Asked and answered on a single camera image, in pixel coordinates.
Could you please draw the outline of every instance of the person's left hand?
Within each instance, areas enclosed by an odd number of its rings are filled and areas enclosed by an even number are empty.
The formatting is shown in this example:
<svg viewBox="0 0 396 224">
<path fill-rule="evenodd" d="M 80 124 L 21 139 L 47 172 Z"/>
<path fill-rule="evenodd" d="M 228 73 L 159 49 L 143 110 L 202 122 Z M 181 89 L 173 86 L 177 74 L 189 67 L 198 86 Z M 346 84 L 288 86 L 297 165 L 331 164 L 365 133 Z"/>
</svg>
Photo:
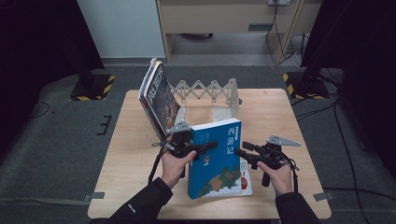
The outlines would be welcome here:
<svg viewBox="0 0 396 224">
<path fill-rule="evenodd" d="M 196 155 L 196 151 L 190 152 L 185 158 L 176 158 L 169 151 L 165 152 L 161 157 L 163 161 L 163 175 L 161 179 L 172 189 L 180 179 L 186 164 L 192 161 Z"/>
</svg>

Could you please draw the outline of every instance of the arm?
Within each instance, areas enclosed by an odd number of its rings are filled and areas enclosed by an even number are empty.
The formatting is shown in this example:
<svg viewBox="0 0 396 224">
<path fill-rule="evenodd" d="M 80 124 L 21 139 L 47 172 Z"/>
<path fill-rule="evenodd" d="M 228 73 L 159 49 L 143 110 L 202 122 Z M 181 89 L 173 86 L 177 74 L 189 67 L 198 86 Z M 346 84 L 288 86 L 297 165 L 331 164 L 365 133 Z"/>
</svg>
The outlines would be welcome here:
<svg viewBox="0 0 396 224">
<path fill-rule="evenodd" d="M 303 195 L 292 191 L 291 169 L 288 165 L 283 165 L 278 170 L 273 170 L 260 161 L 257 165 L 271 178 L 276 193 L 276 209 L 282 224 L 320 223 Z"/>
<path fill-rule="evenodd" d="M 125 203 L 108 220 L 108 224 L 115 223 L 155 223 L 161 208 L 172 197 L 171 189 L 178 183 L 185 165 L 192 161 L 196 152 L 193 151 L 185 158 L 178 159 L 169 152 L 162 156 L 163 175 L 155 179 L 140 190 L 131 200 Z"/>
</svg>

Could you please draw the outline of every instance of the black sleeve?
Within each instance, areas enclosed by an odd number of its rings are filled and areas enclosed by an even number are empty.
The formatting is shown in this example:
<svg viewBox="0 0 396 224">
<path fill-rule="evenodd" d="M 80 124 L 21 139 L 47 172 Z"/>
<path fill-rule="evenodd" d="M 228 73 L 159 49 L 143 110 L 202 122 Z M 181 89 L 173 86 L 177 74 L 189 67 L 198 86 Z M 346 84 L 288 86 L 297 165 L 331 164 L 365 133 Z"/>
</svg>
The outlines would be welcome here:
<svg viewBox="0 0 396 224">
<path fill-rule="evenodd" d="M 158 177 L 121 206 L 107 224 L 155 223 L 161 208 L 168 203 L 172 195 L 169 187 Z"/>
<path fill-rule="evenodd" d="M 320 223 L 300 193 L 286 193 L 276 197 L 276 209 L 282 224 Z"/>
</svg>

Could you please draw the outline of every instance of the desk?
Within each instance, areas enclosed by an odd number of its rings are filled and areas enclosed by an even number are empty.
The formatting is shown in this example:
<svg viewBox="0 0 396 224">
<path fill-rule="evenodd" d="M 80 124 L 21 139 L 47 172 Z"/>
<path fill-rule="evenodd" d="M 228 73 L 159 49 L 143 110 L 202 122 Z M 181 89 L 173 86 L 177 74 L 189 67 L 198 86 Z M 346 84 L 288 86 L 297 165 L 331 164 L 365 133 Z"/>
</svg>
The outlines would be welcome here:
<svg viewBox="0 0 396 224">
<path fill-rule="evenodd" d="M 267 0 L 157 0 L 163 43 L 171 59 L 175 34 L 268 32 L 269 45 L 281 61 L 294 33 L 310 33 L 321 0 L 291 0 L 275 7 Z"/>
<path fill-rule="evenodd" d="M 319 218 L 330 217 L 331 210 L 327 201 L 316 202 L 313 197 L 313 194 L 323 190 L 287 94 L 280 89 L 241 89 L 238 93 L 242 104 L 236 117 L 242 120 L 242 140 L 261 145 L 271 134 L 277 134 L 300 142 L 300 147 L 282 149 L 286 155 L 296 160 L 300 168 L 297 172 L 299 191 Z M 154 142 L 158 142 L 158 139 L 137 100 L 137 91 L 128 91 L 95 188 L 95 192 L 104 192 L 105 197 L 92 199 L 89 217 L 110 217 L 147 185 L 152 164 L 159 151 L 157 147 L 151 146 Z M 155 176 L 162 174 L 162 165 L 159 164 L 158 167 Z M 253 195 L 235 198 L 191 200 L 187 194 L 187 178 L 180 179 L 173 189 L 174 196 L 163 207 L 159 218 L 279 218 L 274 189 L 272 186 L 265 188 L 261 185 L 262 171 L 249 170 L 249 173 Z"/>
</svg>

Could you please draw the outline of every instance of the white wall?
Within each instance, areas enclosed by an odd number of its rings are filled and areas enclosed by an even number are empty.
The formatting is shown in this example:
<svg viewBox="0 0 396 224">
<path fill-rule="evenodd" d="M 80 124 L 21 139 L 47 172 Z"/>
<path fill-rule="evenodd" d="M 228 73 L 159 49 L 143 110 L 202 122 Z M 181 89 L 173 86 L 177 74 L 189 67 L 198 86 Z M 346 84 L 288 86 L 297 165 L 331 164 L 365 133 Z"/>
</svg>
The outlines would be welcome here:
<svg viewBox="0 0 396 224">
<path fill-rule="evenodd" d="M 78 0 L 102 58 L 164 58 L 155 0 Z"/>
</svg>

